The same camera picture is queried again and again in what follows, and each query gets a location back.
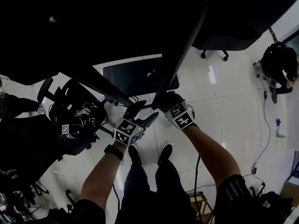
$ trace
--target chair backrest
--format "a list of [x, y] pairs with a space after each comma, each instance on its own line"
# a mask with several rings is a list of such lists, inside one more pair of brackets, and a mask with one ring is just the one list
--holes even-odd
[[23, 119], [3, 119], [0, 123], [0, 169], [15, 169], [14, 188], [36, 182], [49, 166], [65, 154], [45, 115]]

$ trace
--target black shoe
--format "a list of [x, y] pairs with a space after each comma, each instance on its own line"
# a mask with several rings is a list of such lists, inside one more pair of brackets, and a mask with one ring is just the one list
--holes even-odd
[[131, 157], [132, 163], [139, 164], [140, 166], [142, 165], [139, 153], [138, 153], [138, 148], [135, 144], [131, 144], [128, 148], [129, 155]]
[[276, 104], [277, 103], [277, 94], [273, 87], [270, 87], [270, 94], [271, 94], [273, 103]]
[[160, 163], [163, 162], [164, 160], [168, 160], [172, 154], [172, 151], [173, 151], [173, 145], [171, 143], [167, 143], [163, 147], [162, 153], [158, 160], [158, 165], [160, 165]]

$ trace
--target black platform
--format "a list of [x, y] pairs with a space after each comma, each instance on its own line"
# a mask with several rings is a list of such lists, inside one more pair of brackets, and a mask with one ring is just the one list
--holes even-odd
[[[103, 68], [103, 76], [130, 97], [155, 93], [158, 89], [158, 77], [154, 70], [160, 63], [159, 57], [107, 66]], [[178, 87], [178, 76], [175, 76], [169, 90]]]

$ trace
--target floor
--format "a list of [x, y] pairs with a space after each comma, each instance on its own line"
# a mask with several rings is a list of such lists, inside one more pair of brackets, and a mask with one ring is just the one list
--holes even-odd
[[[191, 48], [178, 72], [180, 87], [176, 93], [180, 94], [195, 111], [195, 120], [201, 130], [222, 144], [237, 160], [242, 175], [250, 174], [259, 147], [258, 155], [266, 147], [269, 129], [263, 116], [263, 86], [256, 78], [252, 64], [258, 61], [266, 48], [273, 43], [268, 31], [250, 48], [244, 51], [229, 52], [228, 61], [224, 62], [221, 51], [208, 51], [206, 59], [201, 59], [201, 51]], [[117, 63], [147, 59], [153, 56], [136, 57], [122, 61], [110, 62], [95, 66], [101, 72], [102, 68]], [[50, 91], [54, 92], [58, 86], [62, 87], [69, 78], [58, 74]], [[7, 92], [36, 100], [42, 82], [33, 86], [23, 86], [8, 82]], [[103, 96], [95, 91], [91, 92], [99, 99]], [[155, 94], [142, 95], [139, 100], [153, 101]], [[273, 104], [270, 94], [265, 103], [265, 116], [270, 124], [270, 142], [257, 164], [257, 177], [266, 183], [266, 191], [280, 192], [284, 181], [288, 177], [294, 152], [286, 147], [287, 139], [276, 138], [276, 122], [279, 118], [285, 133], [286, 109], [285, 98], [278, 96], [278, 103]], [[48, 110], [52, 104], [45, 100], [44, 106]], [[109, 121], [105, 126], [113, 128], [118, 119], [125, 112], [123, 107], [106, 106]], [[151, 109], [142, 110], [139, 117], [152, 114]], [[41, 178], [41, 183], [49, 190], [50, 195], [37, 198], [42, 206], [36, 217], [47, 215], [49, 208], [64, 208], [69, 204], [65, 190], [71, 190], [75, 200], [78, 199], [82, 185], [97, 162], [104, 155], [104, 149], [112, 144], [113, 139], [106, 133], [98, 131], [100, 137], [90, 150], [84, 150], [77, 156], [65, 155], [56, 161]], [[172, 142], [174, 152], [171, 161], [177, 168], [183, 188], [188, 191], [194, 188], [195, 166], [198, 154], [191, 142], [182, 132], [170, 125], [163, 114], [160, 114], [154, 125], [151, 125], [145, 136], [137, 142], [145, 172], [148, 176], [152, 191], [157, 189], [155, 173], [157, 160], [166, 142]], [[123, 187], [131, 165], [128, 153], [120, 166], [116, 180], [116, 191], [122, 199]], [[250, 175], [245, 177], [248, 187], [261, 187], [261, 181]], [[214, 181], [202, 163], [199, 164], [197, 186], [213, 185]], [[209, 203], [214, 207], [216, 188], [202, 187], [199, 189], [206, 195]], [[117, 199], [112, 191], [107, 203], [107, 223], [114, 223], [117, 215]]]

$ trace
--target screw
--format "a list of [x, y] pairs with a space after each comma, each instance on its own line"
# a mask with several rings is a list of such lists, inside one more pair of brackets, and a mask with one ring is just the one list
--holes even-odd
[[56, 22], [56, 18], [55, 17], [50, 17], [49, 22]]

